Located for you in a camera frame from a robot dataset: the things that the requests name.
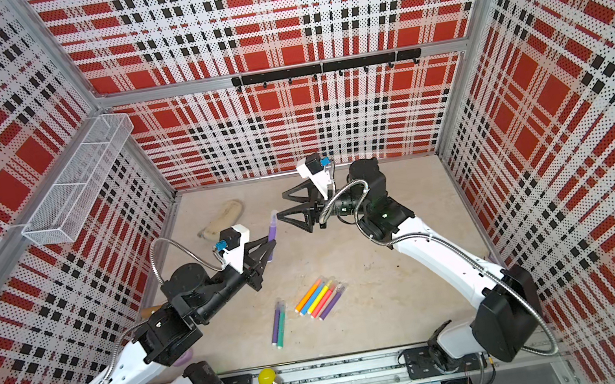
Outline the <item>yellow marker pen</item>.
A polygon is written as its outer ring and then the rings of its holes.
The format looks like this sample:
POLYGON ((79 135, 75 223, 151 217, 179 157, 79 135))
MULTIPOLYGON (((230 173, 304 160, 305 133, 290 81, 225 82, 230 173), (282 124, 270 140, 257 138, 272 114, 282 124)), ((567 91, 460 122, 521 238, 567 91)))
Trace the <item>yellow marker pen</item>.
POLYGON ((323 297, 329 292, 329 289, 331 288, 331 285, 333 284, 333 282, 331 280, 329 280, 314 296, 312 303, 310 304, 310 306, 307 309, 307 314, 314 318, 315 317, 315 309, 318 307, 318 305, 321 303, 321 301, 323 300, 323 297))

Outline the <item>orange marker pen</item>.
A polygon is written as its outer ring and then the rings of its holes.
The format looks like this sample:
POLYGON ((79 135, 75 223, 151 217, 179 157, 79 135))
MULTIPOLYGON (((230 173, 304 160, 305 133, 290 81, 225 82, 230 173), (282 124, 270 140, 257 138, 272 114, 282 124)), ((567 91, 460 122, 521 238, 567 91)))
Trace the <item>orange marker pen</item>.
POLYGON ((323 279, 320 277, 320 279, 316 280, 314 282, 314 284, 311 285, 311 287, 308 289, 307 293, 303 296, 303 298, 298 302, 298 305, 296 305, 296 307, 295 307, 295 311, 296 311, 297 314, 304 314, 305 313, 305 311, 307 310, 306 305, 311 300, 311 298, 313 298, 312 297, 313 294, 320 287, 321 283, 323 283, 323 279))

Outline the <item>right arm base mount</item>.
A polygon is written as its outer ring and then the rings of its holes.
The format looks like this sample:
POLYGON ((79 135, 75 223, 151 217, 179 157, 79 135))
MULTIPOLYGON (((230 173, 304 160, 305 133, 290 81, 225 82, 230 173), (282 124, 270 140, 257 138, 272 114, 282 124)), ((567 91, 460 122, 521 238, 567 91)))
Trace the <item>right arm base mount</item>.
POLYGON ((405 365, 411 380, 466 373, 486 366, 476 354, 453 359, 433 347, 405 349, 399 353, 397 360, 405 365))

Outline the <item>pink marker pen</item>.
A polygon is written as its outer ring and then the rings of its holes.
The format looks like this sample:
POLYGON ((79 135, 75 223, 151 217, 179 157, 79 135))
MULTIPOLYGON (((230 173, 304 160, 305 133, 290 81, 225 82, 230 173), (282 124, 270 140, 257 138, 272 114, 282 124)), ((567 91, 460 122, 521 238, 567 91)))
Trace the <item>pink marker pen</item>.
POLYGON ((322 311, 324 310, 325 306, 328 304, 329 300, 333 297, 335 291, 337 288, 337 284, 336 283, 332 283, 329 284, 329 287, 327 288, 326 292, 324 292, 324 294, 322 295, 321 299, 318 301, 318 305, 316 305, 316 307, 314 308, 313 312, 312 312, 312 317, 313 318, 318 318, 320 317, 322 311))

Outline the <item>purple marker pen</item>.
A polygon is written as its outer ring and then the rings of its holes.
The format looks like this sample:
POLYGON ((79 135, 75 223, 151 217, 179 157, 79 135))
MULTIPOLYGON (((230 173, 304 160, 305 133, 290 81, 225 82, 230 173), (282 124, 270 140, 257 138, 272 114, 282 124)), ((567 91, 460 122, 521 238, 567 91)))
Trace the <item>purple marker pen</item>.
POLYGON ((277 214, 278 212, 276 210, 273 210, 271 213, 271 218, 270 218, 270 225, 269 225, 269 231, 268 231, 268 241, 271 243, 274 240, 276 240, 276 233, 277 233, 277 214))

